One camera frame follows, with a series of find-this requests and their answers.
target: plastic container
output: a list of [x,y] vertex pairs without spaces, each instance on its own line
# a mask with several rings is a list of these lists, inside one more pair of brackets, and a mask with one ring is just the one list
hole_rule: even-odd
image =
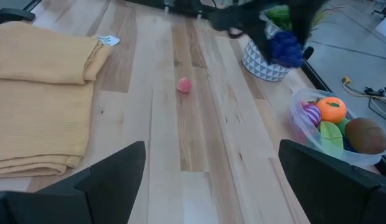
[[[289,121],[300,143],[355,166],[371,166],[380,162],[381,157],[386,154],[386,149],[384,152],[375,155],[350,152],[340,150],[337,146],[331,144],[329,140],[321,136],[318,129],[306,116],[301,102],[316,101],[317,98],[329,96],[336,95],[327,91],[313,89],[302,89],[293,95]],[[354,119],[356,117],[348,110],[347,118]]]

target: folded cloth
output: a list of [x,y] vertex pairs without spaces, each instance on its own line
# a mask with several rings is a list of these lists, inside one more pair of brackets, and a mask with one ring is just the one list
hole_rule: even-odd
[[96,37],[0,25],[0,177],[61,175],[78,166],[88,144],[93,80],[110,50]]

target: toy orange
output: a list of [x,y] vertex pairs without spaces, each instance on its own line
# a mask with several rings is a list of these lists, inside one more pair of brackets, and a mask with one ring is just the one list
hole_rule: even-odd
[[320,109],[323,121],[338,123],[347,115],[347,106],[336,97],[326,97],[316,104]]

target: tag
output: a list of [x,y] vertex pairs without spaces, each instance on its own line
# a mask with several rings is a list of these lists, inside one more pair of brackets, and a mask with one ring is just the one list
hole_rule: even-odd
[[114,46],[114,45],[118,44],[118,42],[120,41],[117,37],[113,37],[112,35],[99,36],[99,40],[104,45],[110,45],[110,46]]

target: flower pot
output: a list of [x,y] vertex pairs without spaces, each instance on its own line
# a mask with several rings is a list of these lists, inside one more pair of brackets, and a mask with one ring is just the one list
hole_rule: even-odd
[[[261,15],[261,19],[266,21],[265,33],[268,38],[281,30],[264,15]],[[253,75],[270,82],[280,82],[290,71],[290,68],[278,64],[268,65],[252,40],[244,48],[242,62]]]

